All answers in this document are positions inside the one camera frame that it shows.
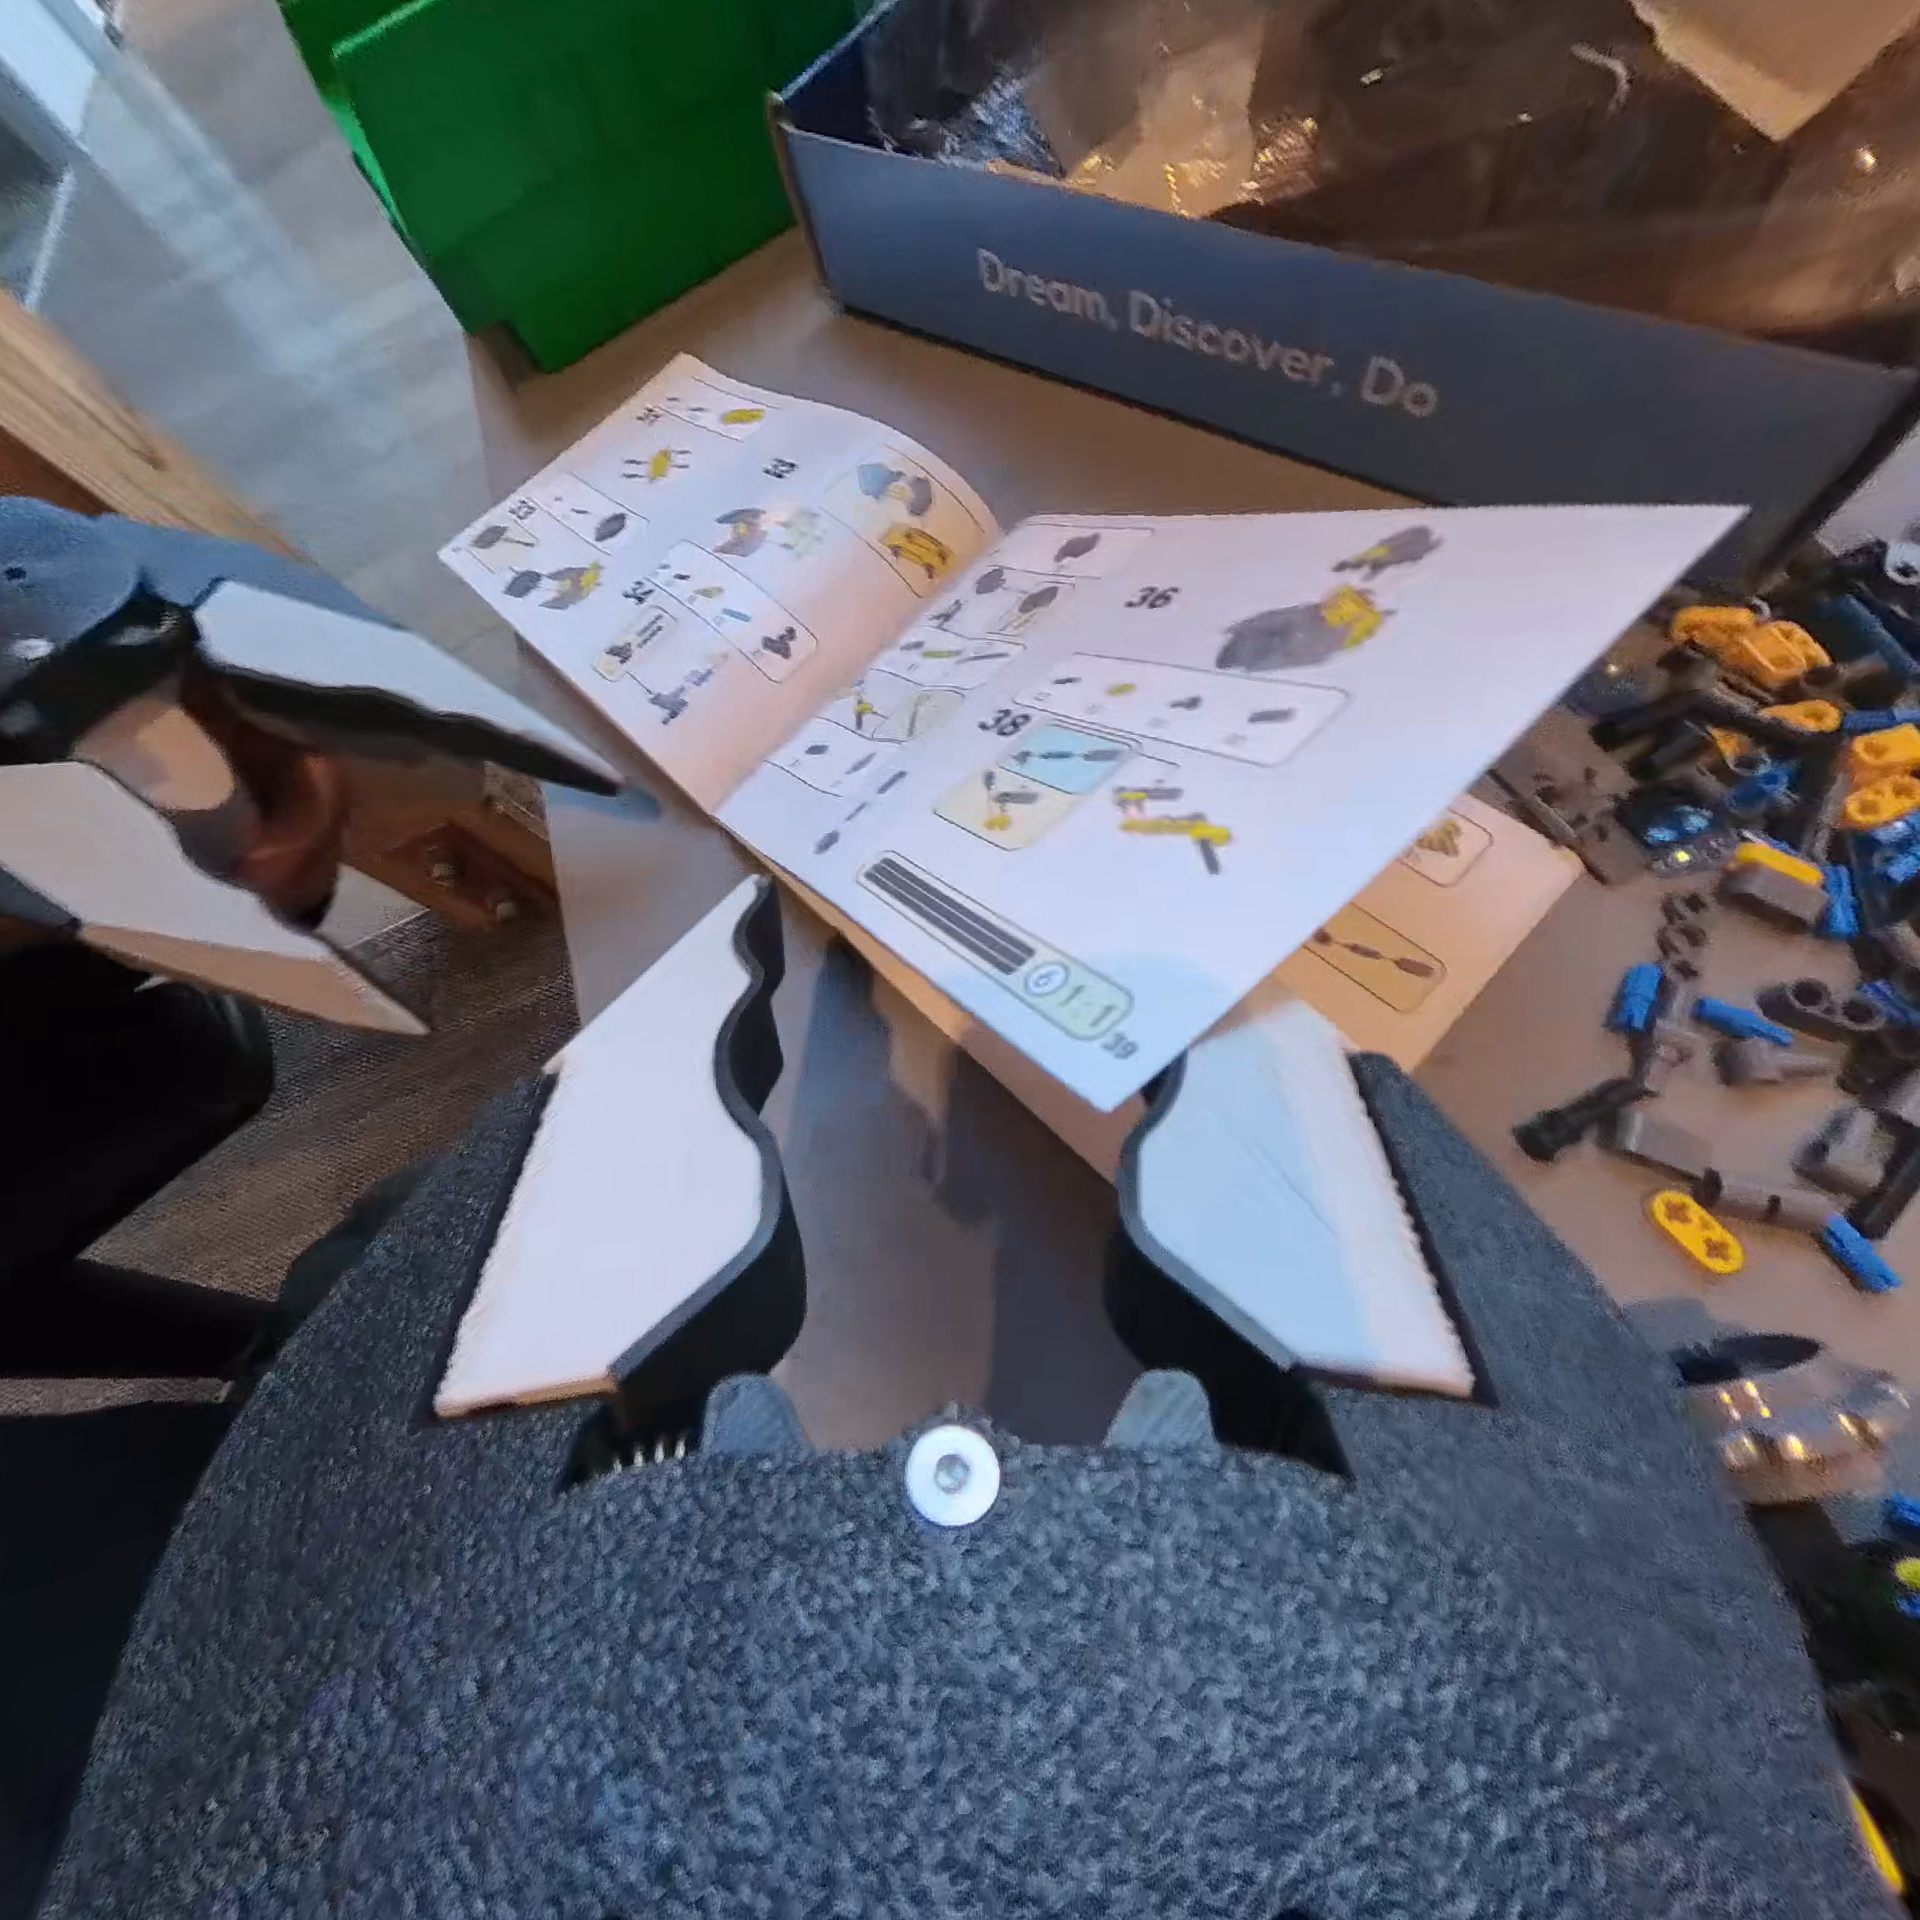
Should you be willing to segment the grey desk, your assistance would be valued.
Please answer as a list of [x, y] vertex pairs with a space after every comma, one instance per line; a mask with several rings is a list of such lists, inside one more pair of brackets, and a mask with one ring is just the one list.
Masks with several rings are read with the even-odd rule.
[[[798, 235], [782, 235], [561, 373], [509, 340], [466, 340], [487, 480], [518, 490], [674, 354], [761, 389], [843, 404], [960, 465], [1003, 520], [1040, 511], [1367, 511], [1389, 493], [966, 351], [847, 316]], [[749, 857], [537, 661], [527, 695], [614, 756], [614, 800], [549, 793], [580, 1011], [596, 1015]], [[1650, 898], [1580, 879], [1418, 1072], [1473, 1146], [1592, 1265], [1650, 1342], [1708, 1318], [1825, 1342], [1917, 1385], [1917, 1213], [1895, 1233], [1907, 1287], [1859, 1294], [1809, 1239], [1757, 1233], [1754, 1266], [1691, 1276], [1641, 1213], [1638, 1168], [1598, 1149], [1530, 1164], [1512, 1121], [1598, 1082], [1616, 1048], [1604, 995], [1650, 925]], [[1102, 1308], [1110, 1181], [994, 1069], [947, 1039], [829, 919], [783, 898], [776, 996], [788, 1072], [769, 1101], [809, 1262], [809, 1319], [779, 1380], [822, 1446], [877, 1446], [961, 1400], [1036, 1441], [1098, 1438], [1137, 1361]]]

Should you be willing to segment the instruction booklet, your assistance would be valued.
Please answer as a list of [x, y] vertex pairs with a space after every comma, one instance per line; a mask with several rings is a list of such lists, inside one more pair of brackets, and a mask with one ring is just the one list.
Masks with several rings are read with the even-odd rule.
[[1108, 1112], [1746, 512], [1002, 526], [901, 428], [684, 354], [439, 560], [743, 851]]

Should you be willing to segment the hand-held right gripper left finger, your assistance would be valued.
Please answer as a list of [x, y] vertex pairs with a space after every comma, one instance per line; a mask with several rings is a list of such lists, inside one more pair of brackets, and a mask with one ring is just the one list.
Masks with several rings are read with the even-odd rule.
[[589, 1435], [690, 1435], [794, 1351], [804, 1239], [764, 1116], [783, 971], [779, 888], [749, 879], [543, 1069], [439, 1420], [589, 1400]]

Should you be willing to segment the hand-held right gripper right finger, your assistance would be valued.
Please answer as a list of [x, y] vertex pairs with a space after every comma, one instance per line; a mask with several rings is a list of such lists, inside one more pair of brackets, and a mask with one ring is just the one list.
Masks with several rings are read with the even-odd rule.
[[1266, 996], [1187, 1048], [1116, 1155], [1108, 1315], [1217, 1413], [1285, 1383], [1475, 1400], [1463, 1334], [1346, 1035]]

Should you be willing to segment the person's left forearm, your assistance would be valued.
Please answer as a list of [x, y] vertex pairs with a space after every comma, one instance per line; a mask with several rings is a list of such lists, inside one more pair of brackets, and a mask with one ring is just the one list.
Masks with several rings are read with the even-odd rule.
[[264, 1011], [79, 944], [3, 956], [3, 1290], [67, 1276], [277, 1088]]

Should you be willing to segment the pile of dark grey bricks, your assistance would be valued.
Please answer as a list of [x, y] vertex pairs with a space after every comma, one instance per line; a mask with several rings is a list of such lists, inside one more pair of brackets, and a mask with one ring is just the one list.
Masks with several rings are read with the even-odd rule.
[[[1917, 1207], [1917, 520], [1803, 558], [1772, 595], [1674, 592], [1662, 649], [1607, 659], [1497, 766], [1503, 799], [1601, 883], [1659, 883], [1650, 956], [1604, 1017], [1623, 1072], [1512, 1128], [1662, 1179], [1650, 1219], [1708, 1272], [1736, 1225], [1812, 1239], [1867, 1297]], [[1729, 1091], [1840, 1106], [1748, 1176], [1662, 1112], [1703, 1055]]]

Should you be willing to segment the dark blue cardboard box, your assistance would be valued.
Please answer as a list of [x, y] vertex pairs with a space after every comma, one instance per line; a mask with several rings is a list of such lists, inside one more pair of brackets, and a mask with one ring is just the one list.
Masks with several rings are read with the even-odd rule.
[[769, 98], [852, 315], [1445, 506], [1739, 503], [1770, 567], [1917, 434], [1917, 368], [1772, 348], [881, 141], [877, 6]]

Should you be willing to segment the person's left hand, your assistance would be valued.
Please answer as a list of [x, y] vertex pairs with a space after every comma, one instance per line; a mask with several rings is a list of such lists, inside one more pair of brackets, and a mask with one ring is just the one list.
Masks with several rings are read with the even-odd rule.
[[317, 929], [335, 898], [350, 788], [344, 768], [263, 724], [191, 664], [83, 733], [79, 756], [156, 806], [208, 873]]

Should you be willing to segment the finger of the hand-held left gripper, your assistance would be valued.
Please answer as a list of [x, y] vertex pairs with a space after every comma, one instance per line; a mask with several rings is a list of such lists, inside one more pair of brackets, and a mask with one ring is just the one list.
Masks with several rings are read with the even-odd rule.
[[200, 661], [258, 722], [362, 756], [450, 756], [610, 799], [620, 770], [407, 628], [223, 582], [194, 610]]
[[288, 1015], [427, 1033], [331, 940], [205, 873], [163, 812], [88, 763], [3, 768], [3, 913]]

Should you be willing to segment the clear plastic bag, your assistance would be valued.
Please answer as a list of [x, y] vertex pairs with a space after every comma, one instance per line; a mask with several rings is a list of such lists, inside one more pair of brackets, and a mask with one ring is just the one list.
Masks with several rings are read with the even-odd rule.
[[889, 2], [881, 147], [1917, 365], [1916, 2]]

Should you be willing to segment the green plastic bin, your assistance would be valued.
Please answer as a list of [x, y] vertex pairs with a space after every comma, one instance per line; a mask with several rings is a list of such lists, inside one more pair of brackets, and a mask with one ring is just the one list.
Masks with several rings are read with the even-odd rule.
[[282, 2], [470, 336], [561, 371], [791, 229], [767, 101], [862, 2]]

